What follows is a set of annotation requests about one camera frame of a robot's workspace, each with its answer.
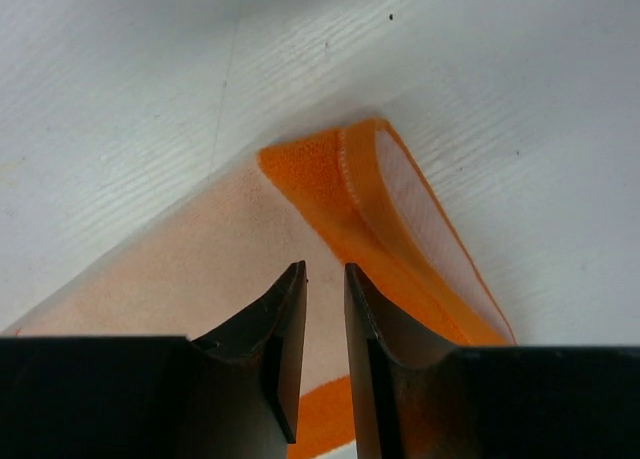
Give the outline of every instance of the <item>white painted wood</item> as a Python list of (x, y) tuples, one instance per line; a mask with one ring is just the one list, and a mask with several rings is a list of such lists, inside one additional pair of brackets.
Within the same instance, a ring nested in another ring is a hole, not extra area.
[(640, 341), (637, 3), (0, 0), (0, 327), (236, 155), (378, 113), (521, 341)]

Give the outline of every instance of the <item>peach fabric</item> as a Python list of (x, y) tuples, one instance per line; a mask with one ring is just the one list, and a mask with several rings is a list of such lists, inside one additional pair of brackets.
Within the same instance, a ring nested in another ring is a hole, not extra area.
[(308, 306), (290, 458), (354, 439), (344, 263), (360, 264), (387, 297), (455, 342), (513, 341), (426, 180), (380, 119), (260, 151), (22, 324), (20, 335), (196, 337), (300, 259)]

